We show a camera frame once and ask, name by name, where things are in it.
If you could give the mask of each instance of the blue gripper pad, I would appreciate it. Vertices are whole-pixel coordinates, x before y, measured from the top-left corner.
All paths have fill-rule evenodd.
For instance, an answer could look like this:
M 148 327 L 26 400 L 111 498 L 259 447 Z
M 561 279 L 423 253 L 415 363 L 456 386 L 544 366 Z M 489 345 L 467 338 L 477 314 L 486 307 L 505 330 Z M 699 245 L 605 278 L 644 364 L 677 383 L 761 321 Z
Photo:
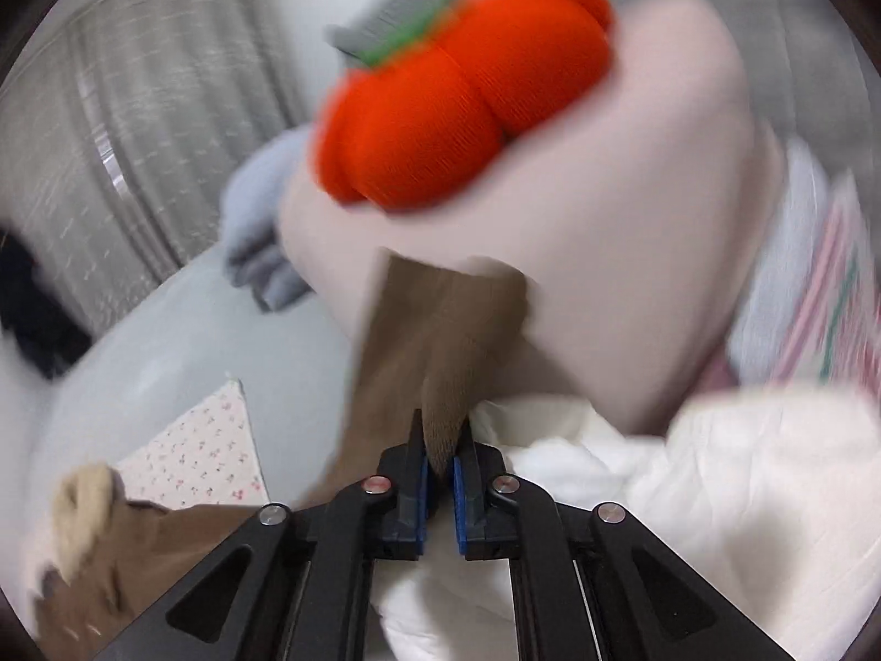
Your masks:
M 418 520 L 420 526 L 416 529 L 417 552 L 422 556 L 426 548 L 426 529 L 428 527 L 428 458 L 422 457 L 422 472 L 420 473 L 420 503 L 418 503 Z
M 468 547 L 465 538 L 465 480 L 461 476 L 461 463 L 453 458 L 453 511 L 455 513 L 455 538 L 459 543 L 459 554 L 465 556 Z

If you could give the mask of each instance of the clothing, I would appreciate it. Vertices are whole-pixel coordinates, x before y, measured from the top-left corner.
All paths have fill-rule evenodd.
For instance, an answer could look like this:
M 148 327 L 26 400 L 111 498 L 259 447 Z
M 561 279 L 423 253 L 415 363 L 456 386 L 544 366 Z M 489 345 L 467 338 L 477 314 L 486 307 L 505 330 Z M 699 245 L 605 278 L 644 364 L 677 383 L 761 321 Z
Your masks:
M 466 275 L 392 256 L 338 452 L 292 507 L 329 501 L 373 474 L 382 451 L 407 440 L 416 408 L 423 410 L 429 460 L 446 470 L 468 410 L 519 339 L 526 288 L 522 274 L 495 263 Z M 78 573 L 70 585 L 56 579 L 50 596 L 35 603 L 48 661 L 90 659 L 253 511 L 170 511 L 122 500 L 112 502 L 109 520 L 90 510 L 86 518 L 98 521 L 78 534 L 93 542 L 78 555 Z
M 113 470 L 84 465 L 65 476 L 52 501 L 58 573 L 70 583 L 107 529 L 113 505 Z
M 849 382 L 881 401 L 881 321 L 871 240 L 853 176 L 836 180 L 807 291 L 771 380 Z
M 508 266 L 466 275 L 391 256 L 338 451 L 300 506 L 373 474 L 383 450 L 407 441 L 417 408 L 429 462 L 443 475 L 461 423 L 519 340 L 526 314 L 526 279 Z
M 118 500 L 71 585 L 59 578 L 35 602 L 48 661 L 91 661 L 141 611 L 243 523 L 254 507 L 200 505 L 169 512 Z
M 786 193 L 728 335 L 728 356 L 743 385 L 768 382 L 802 302 L 829 213 L 829 179 L 808 145 L 791 139 L 786 155 Z
M 0 229 L 0 323 L 21 354 L 47 380 L 62 375 L 91 348 L 91 337 L 36 280 L 39 267 L 10 231 Z
M 881 417 L 853 388 L 687 403 L 666 441 L 585 401 L 482 403 L 475 439 L 554 500 L 617 501 L 798 661 L 842 658 L 881 595 Z M 378 562 L 371 601 L 398 661 L 517 658 L 508 563 L 461 558 L 450 505 L 416 563 Z
M 494 397 L 579 394 L 618 429 L 664 430 L 728 333 L 784 161 L 706 1 L 619 12 L 608 77 L 442 206 L 341 207 L 298 169 L 279 209 L 285 253 L 347 335 L 384 249 L 445 268 L 489 256 L 536 294 Z
M 126 497 L 170 510 L 270 501 L 241 383 L 230 380 L 116 463 Z
M 308 290 L 276 241 L 276 211 L 285 180 L 301 162 L 309 124 L 276 136 L 244 162 L 220 202 L 220 244 L 232 285 L 249 285 L 254 297 L 278 311 Z

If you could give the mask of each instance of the brown fabric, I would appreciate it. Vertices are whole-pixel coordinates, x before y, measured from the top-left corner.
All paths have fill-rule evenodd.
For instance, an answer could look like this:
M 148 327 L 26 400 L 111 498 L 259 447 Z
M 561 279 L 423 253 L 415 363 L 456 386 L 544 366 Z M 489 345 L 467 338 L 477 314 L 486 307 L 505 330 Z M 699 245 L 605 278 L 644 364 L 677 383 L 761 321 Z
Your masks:
M 364 339 L 342 441 L 301 506 L 329 501 L 407 441 L 421 408 L 428 459 L 442 474 L 461 423 L 519 340 L 526 278 L 494 263 L 467 275 L 391 256 Z
M 297 507 L 329 501 L 372 474 L 383 450 L 407 440 L 417 407 L 431 463 L 444 470 L 468 410 L 518 339 L 526 288 L 507 266 L 466 275 L 392 256 L 338 452 Z M 67 585 L 56 577 L 35 603 L 43 653 L 50 661 L 92 658 L 253 512 L 114 502 L 76 578 Z
M 91 558 L 70 585 L 56 576 L 34 603 L 48 661 L 88 661 L 254 513 L 199 505 L 168 511 L 116 501 Z

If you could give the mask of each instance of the white towel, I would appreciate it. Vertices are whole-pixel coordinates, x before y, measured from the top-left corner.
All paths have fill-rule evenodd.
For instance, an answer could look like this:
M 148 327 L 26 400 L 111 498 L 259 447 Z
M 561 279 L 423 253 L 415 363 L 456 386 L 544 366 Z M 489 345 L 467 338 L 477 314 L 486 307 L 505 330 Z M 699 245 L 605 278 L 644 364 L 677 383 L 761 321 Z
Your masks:
M 881 420 L 862 393 L 711 395 L 667 441 L 571 398 L 481 404 L 472 423 L 557 501 L 625 505 L 796 661 L 841 658 L 881 595 Z M 444 508 L 420 562 L 378 565 L 372 599 L 398 661 L 511 661 L 510 595 L 506 562 L 459 557 Z

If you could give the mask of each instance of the metal screw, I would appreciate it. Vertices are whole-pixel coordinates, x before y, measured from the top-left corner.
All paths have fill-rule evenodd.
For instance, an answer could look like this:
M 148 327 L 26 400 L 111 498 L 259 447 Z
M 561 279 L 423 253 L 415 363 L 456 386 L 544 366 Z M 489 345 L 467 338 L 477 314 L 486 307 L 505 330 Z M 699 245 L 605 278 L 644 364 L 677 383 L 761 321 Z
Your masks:
M 391 480 L 387 476 L 369 476 L 361 483 L 367 494 L 386 494 L 391 489 Z
M 265 524 L 267 527 L 274 527 L 276 524 L 281 524 L 285 520 L 285 517 L 287 517 L 285 508 L 278 504 L 268 504 L 260 510 L 260 523 Z
M 602 519 L 607 524 L 617 524 L 618 522 L 624 522 L 624 518 L 627 516 L 627 512 L 624 511 L 624 507 L 621 507 L 619 504 L 615 504 L 615 502 L 606 502 L 605 504 L 601 504 L 599 510 L 596 510 L 596 513 L 599 514 L 600 519 Z
M 511 475 L 499 475 L 492 481 L 492 489 L 499 494 L 513 494 L 520 489 L 520 480 Z

